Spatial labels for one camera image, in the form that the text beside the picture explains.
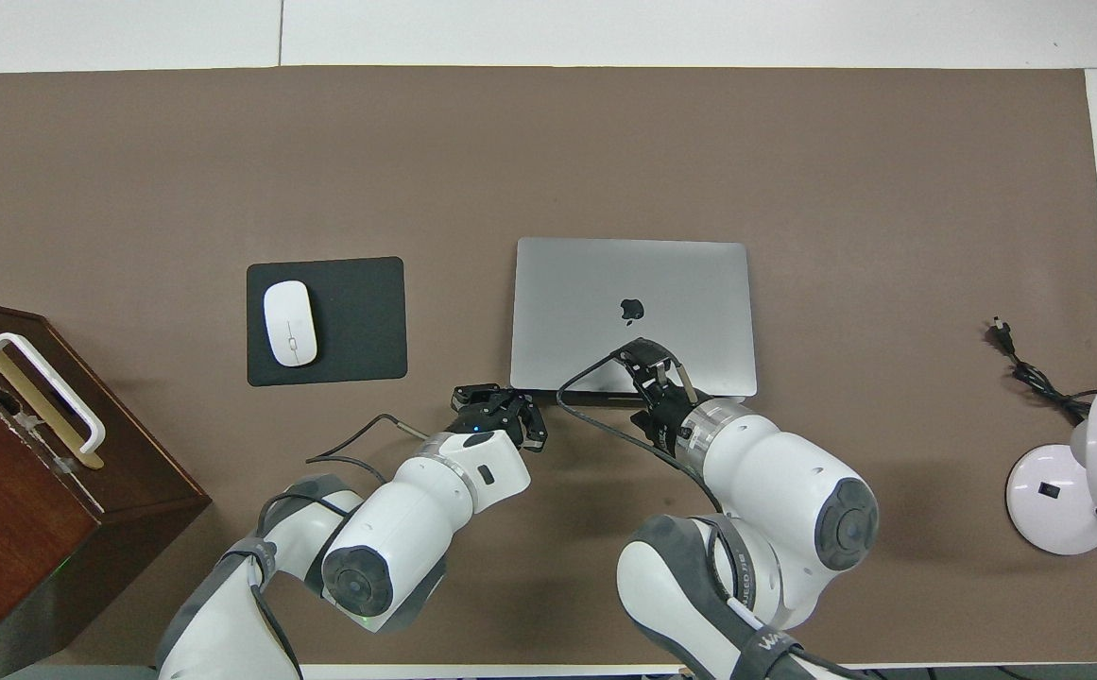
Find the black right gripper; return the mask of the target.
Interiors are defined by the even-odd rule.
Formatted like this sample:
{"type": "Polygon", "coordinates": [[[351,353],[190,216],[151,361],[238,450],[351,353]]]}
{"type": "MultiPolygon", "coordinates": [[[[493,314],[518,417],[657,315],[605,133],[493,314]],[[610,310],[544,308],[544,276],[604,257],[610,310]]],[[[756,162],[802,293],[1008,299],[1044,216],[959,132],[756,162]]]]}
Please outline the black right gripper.
{"type": "Polygon", "coordinates": [[[636,337],[618,348],[617,363],[625,369],[631,379],[651,379],[636,387],[644,408],[631,417],[631,423],[643,431],[653,447],[674,456],[686,417],[700,403],[700,390],[695,390],[686,366],[668,348],[647,337],[636,337]],[[669,379],[657,382],[670,370],[678,374],[681,384],[669,379]]]}

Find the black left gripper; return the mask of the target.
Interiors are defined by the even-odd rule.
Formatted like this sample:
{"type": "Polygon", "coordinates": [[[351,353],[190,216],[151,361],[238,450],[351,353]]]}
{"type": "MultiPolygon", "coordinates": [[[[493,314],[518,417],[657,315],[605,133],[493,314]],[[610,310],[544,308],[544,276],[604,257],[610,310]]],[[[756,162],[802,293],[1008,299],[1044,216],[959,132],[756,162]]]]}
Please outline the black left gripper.
{"type": "Polygon", "coordinates": [[[543,451],[547,426],[532,397],[501,397],[497,383],[459,384],[452,393],[454,434],[505,432],[514,447],[543,451]]]}

